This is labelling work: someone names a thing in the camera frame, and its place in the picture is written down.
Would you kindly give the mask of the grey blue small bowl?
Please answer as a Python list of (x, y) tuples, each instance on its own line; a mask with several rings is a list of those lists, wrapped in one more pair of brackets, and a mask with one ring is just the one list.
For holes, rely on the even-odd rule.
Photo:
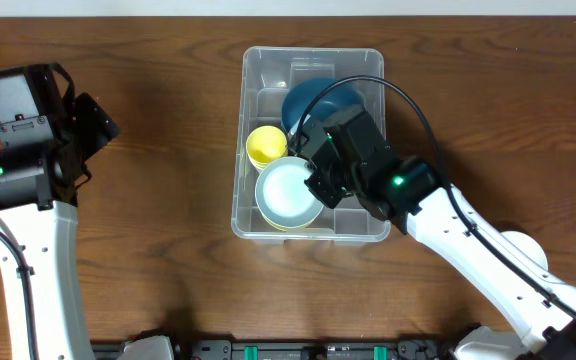
[(295, 156), (270, 163), (255, 185), (255, 200), (261, 213), (280, 216), (319, 216), (324, 205), (309, 191), (304, 181), (310, 176), (307, 161)]

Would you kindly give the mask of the yellow cup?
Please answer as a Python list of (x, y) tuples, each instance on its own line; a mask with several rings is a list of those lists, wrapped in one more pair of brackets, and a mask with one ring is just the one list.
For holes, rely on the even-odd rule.
[(253, 160), (251, 160), (250, 163), (259, 173), (261, 173), (267, 167), (267, 163), (259, 163)]
[(248, 159), (259, 163), (267, 163), (284, 157), (288, 153), (287, 137), (275, 126), (261, 126), (253, 130), (246, 140)]

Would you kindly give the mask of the yellow small bowl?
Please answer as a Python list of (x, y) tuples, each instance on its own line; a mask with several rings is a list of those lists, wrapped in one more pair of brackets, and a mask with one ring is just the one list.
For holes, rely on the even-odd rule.
[(261, 213), (262, 218), (273, 228), (284, 231), (301, 231), (310, 226), (317, 218), (311, 215), (280, 216), (277, 214)]

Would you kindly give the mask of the dark blue bowl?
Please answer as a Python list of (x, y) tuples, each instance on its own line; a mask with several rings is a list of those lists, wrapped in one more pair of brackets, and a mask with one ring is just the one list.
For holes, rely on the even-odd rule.
[[(290, 137), (296, 133), (304, 110), (319, 93), (334, 82), (334, 78), (313, 78), (300, 83), (288, 92), (282, 105), (281, 126)], [(305, 117), (304, 123), (307, 123), (312, 116), (317, 120), (324, 120), (339, 110), (362, 104), (362, 97), (351, 85), (342, 85), (320, 99)]]

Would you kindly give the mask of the white small bowl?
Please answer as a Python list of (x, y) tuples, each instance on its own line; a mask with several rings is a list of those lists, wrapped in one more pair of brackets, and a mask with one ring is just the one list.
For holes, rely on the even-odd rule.
[(531, 236), (519, 231), (504, 231), (502, 235), (541, 268), (549, 270), (546, 253)]

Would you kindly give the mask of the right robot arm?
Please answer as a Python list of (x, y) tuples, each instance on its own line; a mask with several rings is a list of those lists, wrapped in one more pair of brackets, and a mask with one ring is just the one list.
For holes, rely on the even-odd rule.
[(453, 359), (576, 359), (576, 287), (553, 275), (542, 247), (499, 231), (421, 158), (400, 158), (361, 105), (308, 114), (290, 148), (312, 171), (306, 184), (330, 208), (354, 196), (373, 217), (444, 258), (511, 325), (480, 325), (452, 345)]

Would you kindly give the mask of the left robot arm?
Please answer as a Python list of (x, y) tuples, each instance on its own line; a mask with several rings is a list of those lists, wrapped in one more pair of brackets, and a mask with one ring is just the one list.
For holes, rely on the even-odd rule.
[(165, 334), (93, 344), (76, 263), (86, 162), (120, 133), (58, 63), (0, 71), (0, 274), (15, 359), (176, 359)]

